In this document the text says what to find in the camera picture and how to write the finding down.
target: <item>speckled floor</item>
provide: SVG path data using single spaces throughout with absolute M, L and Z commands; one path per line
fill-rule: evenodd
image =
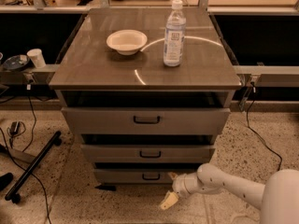
M 14 140 L 22 150 L 31 139 L 34 124 L 30 110 L 1 109 L 0 127 L 6 139 L 7 127 L 14 120 L 22 121 L 26 132 Z M 217 151 L 211 163 L 231 175 L 265 183 L 279 165 L 279 158 L 264 147 L 248 127 L 246 113 L 232 105 L 232 114 L 217 138 Z M 255 104 L 249 113 L 250 126 L 266 144 L 281 155 L 282 169 L 299 170 L 299 104 Z M 117 186 L 117 191 L 95 189 L 98 185 L 93 168 L 80 151 L 79 140 L 73 137 L 58 110 L 36 110 L 34 142 L 26 150 L 36 155 L 56 131 L 61 131 L 63 143 L 54 146 L 35 170 L 43 183 L 52 224 L 68 223 L 196 223 L 196 224 L 256 224 L 259 211 L 223 191 L 217 195 L 194 194 L 179 200 L 162 211 L 158 205 L 168 186 Z M 4 197 L 22 174 L 9 157 L 0 154 L 0 175 L 14 174 L 14 180 L 0 191 L 0 223 L 49 223 L 41 185 L 30 176 L 21 187 L 21 202 L 14 204 Z

